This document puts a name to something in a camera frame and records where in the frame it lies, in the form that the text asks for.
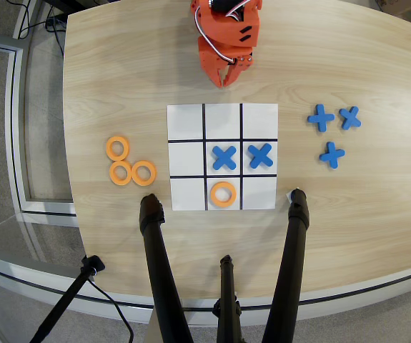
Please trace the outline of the orange gripper black servo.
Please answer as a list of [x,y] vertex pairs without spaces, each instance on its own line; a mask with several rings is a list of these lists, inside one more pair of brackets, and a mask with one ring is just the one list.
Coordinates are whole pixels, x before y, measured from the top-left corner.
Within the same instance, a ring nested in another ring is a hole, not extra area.
[[252,47],[231,46],[210,40],[198,38],[199,59],[201,67],[217,88],[230,86],[239,75],[253,65]]

